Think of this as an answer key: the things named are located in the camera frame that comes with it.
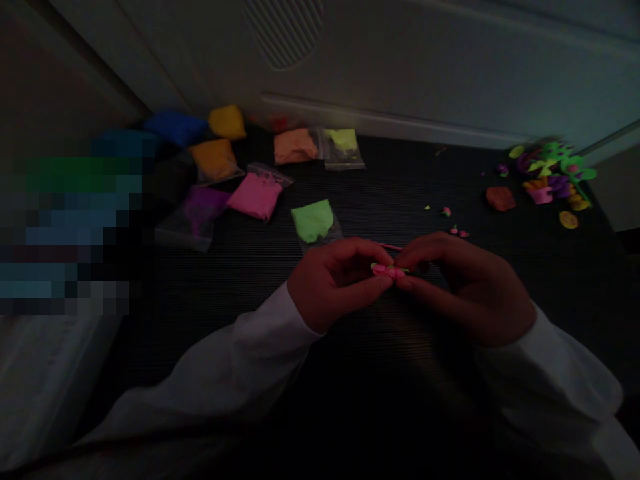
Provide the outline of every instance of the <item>door vent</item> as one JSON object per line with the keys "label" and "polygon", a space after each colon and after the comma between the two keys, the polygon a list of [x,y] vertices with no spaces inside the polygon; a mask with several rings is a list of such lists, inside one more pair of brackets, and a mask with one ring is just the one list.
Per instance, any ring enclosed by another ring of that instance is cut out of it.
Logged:
{"label": "door vent", "polygon": [[253,38],[274,70],[297,65],[320,40],[323,0],[243,0],[243,6]]}

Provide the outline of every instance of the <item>left hand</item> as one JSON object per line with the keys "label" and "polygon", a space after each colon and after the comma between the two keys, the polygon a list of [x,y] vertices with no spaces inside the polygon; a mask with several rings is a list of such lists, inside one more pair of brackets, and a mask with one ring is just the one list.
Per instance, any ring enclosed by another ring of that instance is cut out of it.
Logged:
{"label": "left hand", "polygon": [[372,262],[393,265],[384,248],[358,237],[307,252],[287,288],[310,329],[325,333],[338,318],[369,306],[392,286],[391,278],[373,276]]}

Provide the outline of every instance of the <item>white sleeve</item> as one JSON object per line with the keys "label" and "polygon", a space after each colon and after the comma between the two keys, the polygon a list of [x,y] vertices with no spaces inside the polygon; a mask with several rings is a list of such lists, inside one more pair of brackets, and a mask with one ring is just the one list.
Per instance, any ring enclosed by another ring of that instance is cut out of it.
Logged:
{"label": "white sleeve", "polygon": [[[192,346],[170,376],[151,388],[125,392],[78,444],[198,425],[214,418],[250,422],[264,417],[322,335],[310,330],[283,284],[258,310]],[[32,478],[182,477],[235,439],[180,439],[88,455],[43,469]]]}
{"label": "white sleeve", "polygon": [[499,446],[560,478],[640,479],[640,454],[614,417],[620,384],[536,310],[520,340],[476,351],[500,413]]}

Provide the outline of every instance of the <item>brown clay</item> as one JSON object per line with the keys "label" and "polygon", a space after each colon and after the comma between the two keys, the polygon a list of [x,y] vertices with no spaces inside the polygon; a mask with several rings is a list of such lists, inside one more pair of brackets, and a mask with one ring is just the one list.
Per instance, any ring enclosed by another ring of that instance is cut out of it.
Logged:
{"label": "brown clay", "polygon": [[511,190],[506,187],[490,187],[487,189],[489,204],[498,211],[515,208],[515,200]]}

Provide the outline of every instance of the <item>black table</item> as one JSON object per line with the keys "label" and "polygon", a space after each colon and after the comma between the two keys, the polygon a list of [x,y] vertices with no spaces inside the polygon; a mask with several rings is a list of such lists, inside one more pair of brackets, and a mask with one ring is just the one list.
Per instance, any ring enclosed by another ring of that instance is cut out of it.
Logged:
{"label": "black table", "polygon": [[[345,237],[403,246],[456,223],[470,242],[506,258],[550,320],[592,350],[627,394],[640,391],[640,325],[630,304],[637,286],[596,199],[594,208],[577,213],[579,228],[567,230],[558,220],[566,202],[536,206],[518,174],[503,179],[494,172],[507,160],[504,152],[449,147],[436,157],[437,147],[427,143],[358,140],[367,170],[327,172],[322,162],[282,167],[295,183],[268,225],[228,211],[216,222],[208,253],[155,248],[154,298],[124,320],[78,434],[124,390],[159,382],[192,344],[256,309],[302,257],[289,211],[325,198]],[[252,129],[233,146],[241,167],[273,164],[272,136],[263,131]],[[218,187],[232,191],[239,182]],[[487,204],[485,190],[494,185],[511,188],[515,209],[501,213]],[[445,206],[451,218],[438,215]],[[437,269],[426,278],[444,285]],[[307,364],[300,388],[322,371],[348,369],[355,382],[392,371],[435,386],[452,410],[466,410],[465,397],[482,398],[471,349],[459,333],[396,290],[338,322]]]}

